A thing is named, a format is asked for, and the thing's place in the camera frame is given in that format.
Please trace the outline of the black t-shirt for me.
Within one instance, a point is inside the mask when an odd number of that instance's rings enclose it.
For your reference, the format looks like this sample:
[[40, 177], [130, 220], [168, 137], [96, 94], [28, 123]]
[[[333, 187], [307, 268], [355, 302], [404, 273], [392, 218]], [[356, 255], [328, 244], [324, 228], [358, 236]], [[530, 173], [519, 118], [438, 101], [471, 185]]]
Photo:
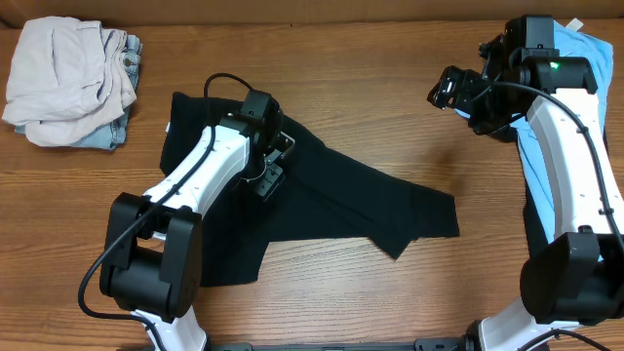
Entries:
[[202, 286], [256, 281], [271, 242], [368, 237], [398, 258], [413, 240], [458, 236], [452, 196], [340, 154], [291, 118], [283, 130], [295, 145], [275, 192], [262, 200], [232, 180], [205, 215]]

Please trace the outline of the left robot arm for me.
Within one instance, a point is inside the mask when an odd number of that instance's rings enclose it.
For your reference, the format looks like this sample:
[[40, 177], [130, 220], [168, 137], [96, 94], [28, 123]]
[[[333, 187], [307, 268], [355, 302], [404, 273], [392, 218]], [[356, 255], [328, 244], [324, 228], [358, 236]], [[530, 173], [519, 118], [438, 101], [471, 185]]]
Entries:
[[113, 202], [99, 288], [140, 321], [156, 350], [207, 350], [193, 301], [202, 275], [202, 222], [222, 191], [241, 184], [265, 201], [284, 179], [277, 160], [291, 151], [272, 96], [247, 93], [242, 107], [201, 132], [158, 185]]

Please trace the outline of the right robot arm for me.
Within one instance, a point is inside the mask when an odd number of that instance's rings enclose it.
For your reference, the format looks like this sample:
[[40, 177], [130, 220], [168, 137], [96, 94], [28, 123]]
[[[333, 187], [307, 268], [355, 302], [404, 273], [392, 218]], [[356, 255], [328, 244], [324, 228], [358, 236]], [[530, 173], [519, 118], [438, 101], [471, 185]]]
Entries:
[[599, 122], [590, 62], [564, 57], [550, 16], [511, 19], [480, 47], [482, 72], [448, 66], [428, 95], [468, 114], [488, 135], [526, 119], [542, 150], [555, 210], [554, 239], [524, 264], [520, 296], [459, 338], [419, 350], [542, 350], [551, 338], [623, 315], [623, 198]]

